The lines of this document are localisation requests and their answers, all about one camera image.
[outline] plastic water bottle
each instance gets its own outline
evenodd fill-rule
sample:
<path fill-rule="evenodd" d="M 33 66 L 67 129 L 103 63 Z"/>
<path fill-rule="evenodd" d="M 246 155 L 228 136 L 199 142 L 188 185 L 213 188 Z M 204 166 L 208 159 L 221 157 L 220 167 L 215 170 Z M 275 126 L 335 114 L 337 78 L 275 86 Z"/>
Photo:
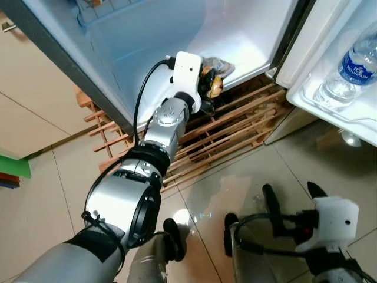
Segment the plastic water bottle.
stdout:
<path fill-rule="evenodd" d="M 320 106 L 341 111 L 376 81 L 377 22 L 374 22 L 344 55 L 338 69 L 327 76 L 313 98 Z"/>

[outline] wooden cabinet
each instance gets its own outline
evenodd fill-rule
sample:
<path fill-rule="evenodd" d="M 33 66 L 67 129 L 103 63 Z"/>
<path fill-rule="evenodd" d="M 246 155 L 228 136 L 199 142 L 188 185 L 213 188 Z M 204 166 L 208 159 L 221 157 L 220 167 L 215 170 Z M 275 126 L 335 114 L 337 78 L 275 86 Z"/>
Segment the wooden cabinet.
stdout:
<path fill-rule="evenodd" d="M 0 12 L 0 24 L 12 22 Z M 75 100 L 73 82 L 23 33 L 0 31 L 0 91 L 69 135 L 90 125 Z"/>
<path fill-rule="evenodd" d="M 0 154 L 19 159 L 69 137 L 0 93 Z"/>
<path fill-rule="evenodd" d="M 73 82 L 18 28 L 0 29 L 0 93 L 0 154 L 24 157 L 91 126 Z"/>

